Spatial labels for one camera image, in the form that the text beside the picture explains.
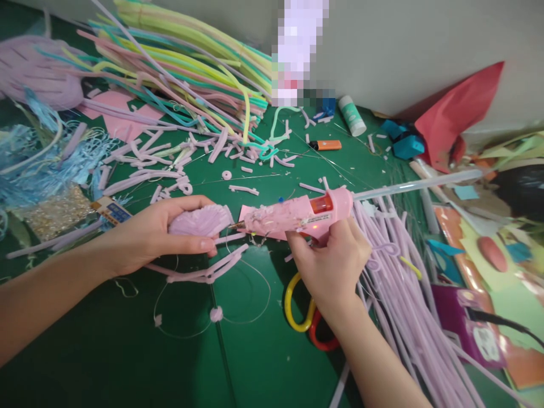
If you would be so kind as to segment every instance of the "glue gun nozzle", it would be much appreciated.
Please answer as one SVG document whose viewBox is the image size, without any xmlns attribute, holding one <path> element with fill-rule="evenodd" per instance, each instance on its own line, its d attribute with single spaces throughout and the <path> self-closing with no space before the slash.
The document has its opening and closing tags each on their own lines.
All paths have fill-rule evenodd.
<svg viewBox="0 0 544 408">
<path fill-rule="evenodd" d="M 245 222 L 240 221 L 239 223 L 230 225 L 227 227 L 229 230 L 241 230 L 245 228 Z"/>
</svg>

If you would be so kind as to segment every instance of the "hand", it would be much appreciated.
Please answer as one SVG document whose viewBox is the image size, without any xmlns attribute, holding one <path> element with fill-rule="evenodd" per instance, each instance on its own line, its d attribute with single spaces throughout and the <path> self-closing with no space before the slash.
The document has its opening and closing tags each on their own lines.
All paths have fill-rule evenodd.
<svg viewBox="0 0 544 408">
<path fill-rule="evenodd" d="M 214 204 L 203 195 L 161 200 L 76 250 L 98 262 L 106 279 L 130 274 L 161 255 L 217 255 L 214 238 L 170 235 L 168 226 L 184 211 Z"/>
<path fill-rule="evenodd" d="M 314 248 L 297 232 L 287 231 L 287 241 L 306 288 L 327 320 L 348 307 L 355 285 L 372 252 L 352 217 L 329 228 L 327 246 Z"/>
</svg>

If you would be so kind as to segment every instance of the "orange lighter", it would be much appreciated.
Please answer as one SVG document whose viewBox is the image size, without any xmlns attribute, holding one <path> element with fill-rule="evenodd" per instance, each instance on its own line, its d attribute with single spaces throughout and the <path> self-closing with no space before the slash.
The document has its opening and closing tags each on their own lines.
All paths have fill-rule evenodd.
<svg viewBox="0 0 544 408">
<path fill-rule="evenodd" d="M 340 150 L 342 148 L 340 141 L 311 141 L 308 144 L 314 150 Z"/>
</svg>

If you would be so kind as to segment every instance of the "red scissors handle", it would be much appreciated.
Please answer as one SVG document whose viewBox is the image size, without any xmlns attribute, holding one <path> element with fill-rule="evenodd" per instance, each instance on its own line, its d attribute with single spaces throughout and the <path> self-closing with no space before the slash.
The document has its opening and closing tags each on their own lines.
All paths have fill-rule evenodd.
<svg viewBox="0 0 544 408">
<path fill-rule="evenodd" d="M 310 330 L 308 331 L 308 334 L 310 335 L 310 340 L 312 341 L 313 345 L 316 346 L 321 351 L 336 350 L 340 346 L 340 343 L 338 342 L 338 339 L 336 337 L 334 337 L 332 340 L 327 342 L 320 342 L 317 339 L 316 328 L 320 321 L 321 321 L 321 313 L 319 309 L 316 309 L 316 312 L 313 315 L 312 325 L 310 326 Z"/>
</svg>

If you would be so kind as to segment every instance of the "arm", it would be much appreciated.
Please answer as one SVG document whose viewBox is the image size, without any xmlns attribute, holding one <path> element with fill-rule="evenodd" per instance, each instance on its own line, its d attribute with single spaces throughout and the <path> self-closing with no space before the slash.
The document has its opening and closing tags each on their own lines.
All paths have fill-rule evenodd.
<svg viewBox="0 0 544 408">
<path fill-rule="evenodd" d="M 122 225 L 0 286 L 0 367 L 95 287 L 165 254 L 208 253 L 208 237 L 169 235 L 183 211 L 213 204 L 201 195 L 162 200 Z"/>
<path fill-rule="evenodd" d="M 296 232 L 287 239 L 308 291 L 340 341 L 364 405 L 431 407 L 355 294 L 371 248 L 353 218 L 330 227 L 326 248 L 309 247 Z"/>
</svg>

